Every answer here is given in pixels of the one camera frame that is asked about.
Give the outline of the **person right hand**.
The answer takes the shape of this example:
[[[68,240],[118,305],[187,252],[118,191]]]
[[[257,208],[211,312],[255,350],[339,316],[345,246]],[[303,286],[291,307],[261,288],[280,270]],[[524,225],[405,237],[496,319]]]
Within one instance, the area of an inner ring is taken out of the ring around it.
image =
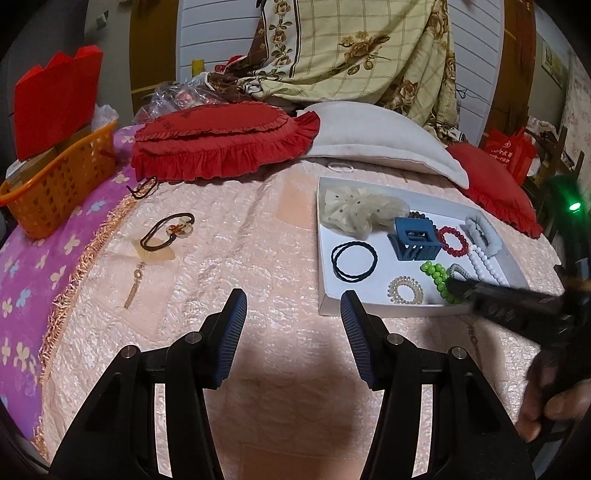
[[[556,356],[541,350],[527,372],[527,385],[523,395],[515,428],[526,442],[532,442],[541,432],[541,418],[553,421],[581,421],[590,407],[590,380],[578,382],[574,387],[549,400],[543,399],[543,389],[554,383],[558,372]]]

